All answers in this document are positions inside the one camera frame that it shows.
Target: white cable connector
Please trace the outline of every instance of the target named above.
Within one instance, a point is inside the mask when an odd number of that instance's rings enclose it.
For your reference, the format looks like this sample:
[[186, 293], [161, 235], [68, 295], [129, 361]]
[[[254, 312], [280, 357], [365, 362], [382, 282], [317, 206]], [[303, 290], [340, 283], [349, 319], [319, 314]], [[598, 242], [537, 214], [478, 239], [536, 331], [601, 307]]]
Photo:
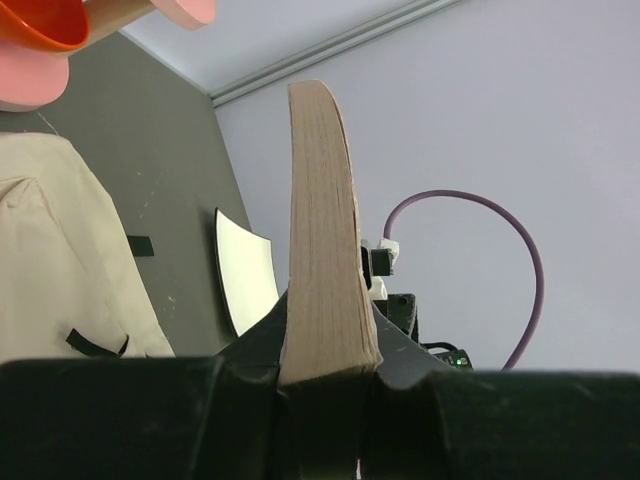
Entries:
[[[378, 248], [386, 249], [391, 252], [391, 266], [396, 263], [398, 255], [400, 254], [400, 244], [394, 240], [388, 238], [380, 239]], [[371, 288], [369, 289], [369, 297], [371, 300], [386, 300], [387, 287], [384, 284], [382, 277], [371, 277]]]
[[384, 285], [382, 277], [371, 277], [371, 288], [369, 289], [371, 300], [386, 300], [387, 287]]
[[390, 240], [388, 238], [381, 238], [380, 243], [378, 243], [378, 248], [386, 248], [391, 251], [391, 266], [396, 263], [398, 259], [398, 255], [400, 255], [400, 244], [395, 240]]

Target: pink plate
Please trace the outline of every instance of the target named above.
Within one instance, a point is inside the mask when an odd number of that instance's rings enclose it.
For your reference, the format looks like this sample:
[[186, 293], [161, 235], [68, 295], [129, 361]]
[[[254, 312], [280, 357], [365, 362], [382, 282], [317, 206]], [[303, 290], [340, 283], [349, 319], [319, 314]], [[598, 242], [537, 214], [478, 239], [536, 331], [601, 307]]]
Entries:
[[216, 15], [215, 0], [151, 0], [173, 23], [187, 30], [210, 24]]
[[0, 110], [28, 112], [56, 100], [69, 80], [69, 60], [0, 42]]

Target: book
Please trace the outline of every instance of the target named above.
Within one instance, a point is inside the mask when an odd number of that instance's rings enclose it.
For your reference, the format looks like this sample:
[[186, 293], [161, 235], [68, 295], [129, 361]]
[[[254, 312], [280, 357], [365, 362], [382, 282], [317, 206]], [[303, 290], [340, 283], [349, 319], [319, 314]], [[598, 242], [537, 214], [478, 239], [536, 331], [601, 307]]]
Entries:
[[293, 181], [280, 385], [373, 372], [381, 362], [338, 106], [318, 80], [290, 85], [289, 106]]

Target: beige cloth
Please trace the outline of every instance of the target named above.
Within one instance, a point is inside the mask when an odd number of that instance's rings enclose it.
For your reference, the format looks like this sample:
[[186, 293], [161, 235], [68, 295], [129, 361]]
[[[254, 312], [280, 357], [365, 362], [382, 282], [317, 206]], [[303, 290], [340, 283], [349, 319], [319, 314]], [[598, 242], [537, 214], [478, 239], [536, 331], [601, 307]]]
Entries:
[[125, 356], [171, 356], [111, 197], [65, 139], [0, 135], [0, 362], [82, 357], [72, 328]]

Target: orange cup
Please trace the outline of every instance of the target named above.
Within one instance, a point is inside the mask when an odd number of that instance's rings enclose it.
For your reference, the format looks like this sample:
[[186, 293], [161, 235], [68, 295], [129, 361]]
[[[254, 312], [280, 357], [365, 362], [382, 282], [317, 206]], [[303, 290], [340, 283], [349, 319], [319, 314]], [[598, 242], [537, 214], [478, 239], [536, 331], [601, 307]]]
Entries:
[[68, 52], [89, 38], [82, 0], [0, 0], [0, 40], [34, 50]]

